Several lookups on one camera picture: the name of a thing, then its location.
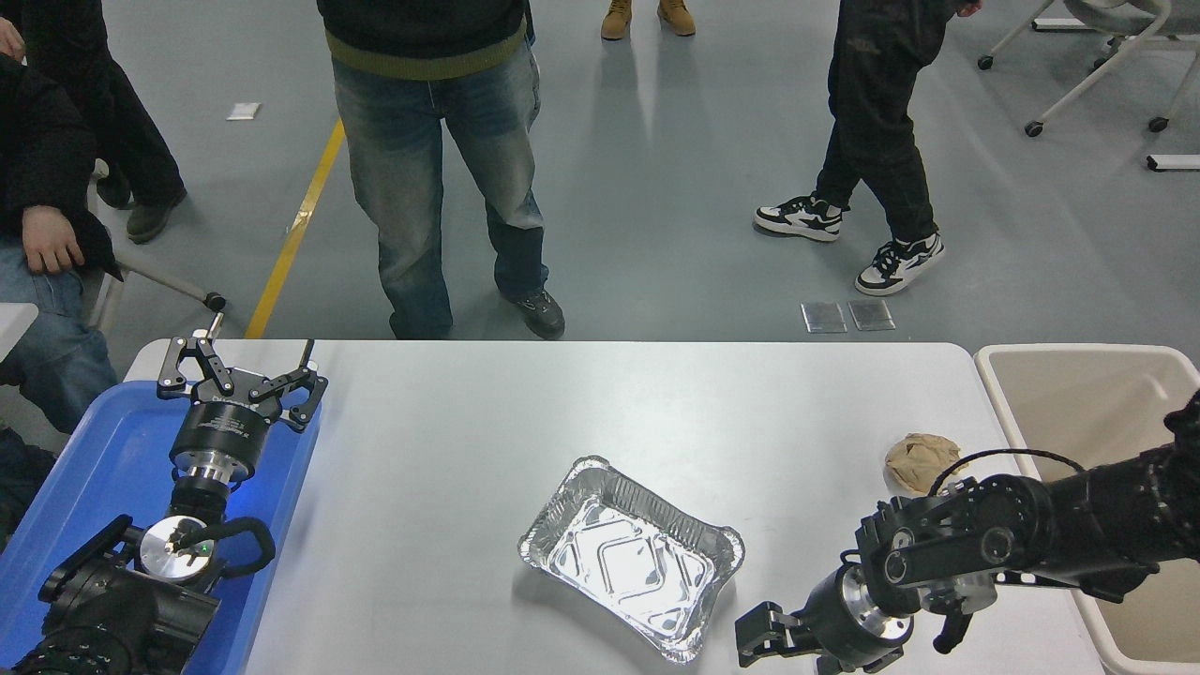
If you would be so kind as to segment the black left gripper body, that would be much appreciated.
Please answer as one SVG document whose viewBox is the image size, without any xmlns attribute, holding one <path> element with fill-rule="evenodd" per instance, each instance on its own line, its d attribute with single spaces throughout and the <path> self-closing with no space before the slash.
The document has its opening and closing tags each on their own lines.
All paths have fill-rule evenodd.
<svg viewBox="0 0 1200 675">
<path fill-rule="evenodd" d="M 232 458 L 236 467 L 256 467 L 270 428 L 266 417 L 244 404 L 216 400 L 192 400 L 184 428 L 172 446 L 175 467 L 197 467 L 206 456 Z"/>
</svg>

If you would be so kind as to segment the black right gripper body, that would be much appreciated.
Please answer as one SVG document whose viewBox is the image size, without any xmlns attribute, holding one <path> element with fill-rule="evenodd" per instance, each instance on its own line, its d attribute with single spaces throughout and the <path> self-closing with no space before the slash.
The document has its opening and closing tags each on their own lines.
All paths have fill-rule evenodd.
<svg viewBox="0 0 1200 675">
<path fill-rule="evenodd" d="M 814 587 L 800 613 L 818 645 L 818 674 L 880 673 L 902 656 L 908 615 L 887 614 L 860 567 L 841 567 Z"/>
</svg>

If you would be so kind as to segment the person's hand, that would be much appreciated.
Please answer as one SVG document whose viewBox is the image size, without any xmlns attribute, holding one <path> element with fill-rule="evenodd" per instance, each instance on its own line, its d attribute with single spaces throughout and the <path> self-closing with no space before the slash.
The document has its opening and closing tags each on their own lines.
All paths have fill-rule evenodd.
<svg viewBox="0 0 1200 675">
<path fill-rule="evenodd" d="M 22 210 L 22 247 L 35 275 L 56 275 L 86 265 L 71 222 L 54 207 Z"/>
</svg>

